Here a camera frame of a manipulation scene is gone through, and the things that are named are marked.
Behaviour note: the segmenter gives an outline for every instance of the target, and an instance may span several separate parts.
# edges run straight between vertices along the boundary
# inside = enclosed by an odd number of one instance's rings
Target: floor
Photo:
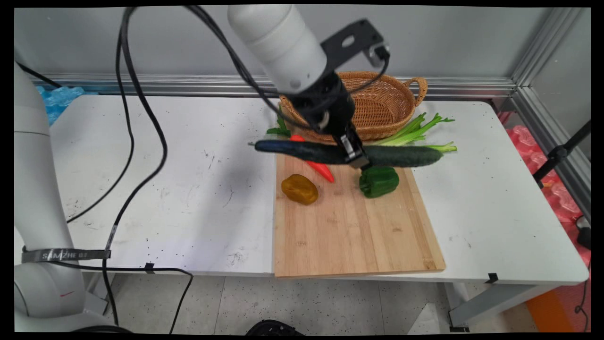
[[[167,333],[187,280],[184,275],[116,275],[112,289],[120,326]],[[467,288],[473,297],[485,285]],[[449,333],[443,284],[196,276],[174,333],[244,335],[255,323],[275,319],[304,335],[404,335],[429,302],[436,307],[440,332]],[[537,332],[524,304],[469,328],[472,333]]]

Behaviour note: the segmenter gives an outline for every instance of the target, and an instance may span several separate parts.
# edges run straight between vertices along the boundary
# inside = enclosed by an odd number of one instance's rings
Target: wooden cutting board
[[[274,270],[281,278],[438,272],[445,261],[411,169],[378,198],[359,189],[361,171],[329,166],[329,183],[304,161],[277,155]],[[281,182],[301,174],[319,190],[309,205],[291,201]]]

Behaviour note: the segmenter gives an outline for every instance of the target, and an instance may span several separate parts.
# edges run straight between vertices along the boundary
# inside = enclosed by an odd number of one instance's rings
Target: wicker basket
[[[339,72],[344,86],[353,90],[371,81],[378,74],[375,72],[354,71]],[[419,85],[419,95],[414,97],[409,85],[416,82]],[[424,78],[416,77],[399,82],[396,78],[383,75],[375,83],[352,94],[355,102],[355,115],[352,122],[361,140],[378,140],[392,136],[400,130],[415,112],[415,108],[426,96],[428,83]],[[284,114],[293,117],[296,121],[306,124],[300,113],[296,111],[290,101],[284,96],[280,97]],[[330,135],[317,134],[314,131],[296,131],[308,140],[333,142]]]

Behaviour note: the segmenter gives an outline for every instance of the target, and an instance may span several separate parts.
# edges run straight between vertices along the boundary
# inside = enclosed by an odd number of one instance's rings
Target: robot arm
[[[354,22],[319,44],[294,5],[229,5],[233,30],[309,126],[332,135],[345,162],[369,165],[352,116],[355,104],[335,68],[363,52],[374,67],[390,55],[366,20]]]
[[[14,63],[14,225],[27,250],[73,248],[54,172],[46,109],[17,63]],[[105,324],[102,316],[81,315],[84,300],[84,283],[78,269],[50,263],[22,263],[14,267],[15,330],[68,331],[83,325]]]

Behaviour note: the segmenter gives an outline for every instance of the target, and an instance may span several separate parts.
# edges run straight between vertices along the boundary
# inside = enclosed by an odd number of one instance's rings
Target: basket handle
[[[423,99],[426,97],[426,92],[428,92],[428,82],[422,77],[415,77],[406,81],[405,85],[409,87],[409,85],[414,82],[419,85],[419,94],[417,94],[415,102],[415,106],[417,106],[420,105],[420,103],[422,103]]]

